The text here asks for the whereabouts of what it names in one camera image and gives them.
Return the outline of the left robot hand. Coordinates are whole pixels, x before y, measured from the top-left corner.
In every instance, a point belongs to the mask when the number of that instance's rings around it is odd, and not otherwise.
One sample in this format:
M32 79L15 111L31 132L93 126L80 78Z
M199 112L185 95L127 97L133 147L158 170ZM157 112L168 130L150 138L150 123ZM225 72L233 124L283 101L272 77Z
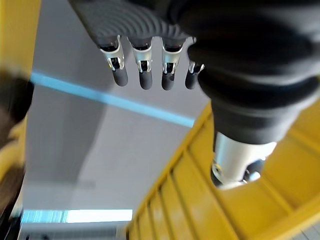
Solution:
M252 182L302 111L320 97L317 0L72 0L93 42L161 37L189 60L213 113L213 184Z

